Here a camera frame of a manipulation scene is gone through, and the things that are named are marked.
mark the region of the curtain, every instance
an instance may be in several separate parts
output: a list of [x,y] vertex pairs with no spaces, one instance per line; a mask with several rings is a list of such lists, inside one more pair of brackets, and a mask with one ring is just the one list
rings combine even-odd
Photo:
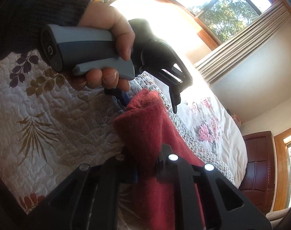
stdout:
[[206,82],[214,83],[262,45],[290,18],[291,13],[286,5],[277,0],[249,26],[195,63],[194,67]]

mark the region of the black clamp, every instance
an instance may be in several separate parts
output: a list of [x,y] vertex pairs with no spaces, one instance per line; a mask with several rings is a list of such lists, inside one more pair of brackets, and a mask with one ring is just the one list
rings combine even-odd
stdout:
[[[26,217],[24,230],[116,230],[120,183],[137,183],[137,166],[124,148],[103,165],[80,165]],[[173,184],[175,229],[271,230],[267,218],[212,164],[189,164],[163,144],[157,181]]]

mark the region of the hand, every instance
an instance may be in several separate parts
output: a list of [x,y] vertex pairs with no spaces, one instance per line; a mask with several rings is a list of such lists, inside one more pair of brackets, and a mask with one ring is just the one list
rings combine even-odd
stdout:
[[[79,27],[95,27],[110,30],[116,38],[117,52],[123,60],[129,60],[135,39],[130,24],[125,17],[114,7],[104,3],[91,2],[83,14]],[[121,90],[129,91],[129,82],[119,79],[119,74],[114,68],[106,68],[103,71],[93,69],[83,76],[73,76],[65,73],[64,76],[76,90],[82,90],[85,86],[96,88],[102,85],[111,89],[117,86]]]

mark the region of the white bedspread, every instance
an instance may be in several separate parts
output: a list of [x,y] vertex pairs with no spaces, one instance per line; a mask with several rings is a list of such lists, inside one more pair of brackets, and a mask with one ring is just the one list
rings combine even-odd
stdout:
[[[185,64],[193,76],[193,85],[181,93],[182,102],[178,105],[177,114],[186,127],[195,133],[200,144],[226,163],[236,187],[239,187],[248,162],[242,135],[201,75],[188,61]],[[168,86],[153,76],[151,78],[170,101]]]
[[[160,94],[193,153],[238,186],[246,166],[244,142],[203,80],[195,79],[183,93],[178,114],[171,111],[166,87],[147,73],[131,82],[129,96],[142,88]],[[21,207],[29,213],[79,164],[99,165],[119,153],[123,144],[112,122],[121,113],[102,88],[72,89],[36,50],[0,61],[0,177]],[[131,210],[127,190],[121,188],[118,228],[146,229]]]

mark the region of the wooden cabinet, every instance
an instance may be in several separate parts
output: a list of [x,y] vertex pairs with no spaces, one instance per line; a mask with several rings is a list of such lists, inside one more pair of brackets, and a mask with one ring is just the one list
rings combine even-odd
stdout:
[[260,211],[267,214],[272,206],[275,188],[275,165],[270,131],[244,136],[248,164],[239,187]]

